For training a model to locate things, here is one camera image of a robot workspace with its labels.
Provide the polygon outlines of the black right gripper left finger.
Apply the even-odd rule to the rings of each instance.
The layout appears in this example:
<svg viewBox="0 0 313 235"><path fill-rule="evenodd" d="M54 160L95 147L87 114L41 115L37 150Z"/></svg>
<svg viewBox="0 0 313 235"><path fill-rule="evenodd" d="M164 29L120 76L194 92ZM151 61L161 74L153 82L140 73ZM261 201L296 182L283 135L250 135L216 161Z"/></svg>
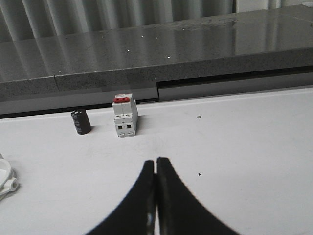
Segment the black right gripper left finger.
<svg viewBox="0 0 313 235"><path fill-rule="evenodd" d="M89 235L153 235L156 220L154 161L144 162L136 182L119 205Z"/></svg>

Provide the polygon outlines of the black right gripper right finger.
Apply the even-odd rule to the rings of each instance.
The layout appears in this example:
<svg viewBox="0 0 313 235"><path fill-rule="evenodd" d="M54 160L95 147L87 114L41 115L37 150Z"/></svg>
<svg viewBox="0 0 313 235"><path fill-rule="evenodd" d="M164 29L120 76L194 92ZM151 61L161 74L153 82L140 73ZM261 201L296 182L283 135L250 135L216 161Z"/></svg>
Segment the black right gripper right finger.
<svg viewBox="0 0 313 235"><path fill-rule="evenodd" d="M236 235L189 191L170 160L157 159L157 203L162 235Z"/></svg>

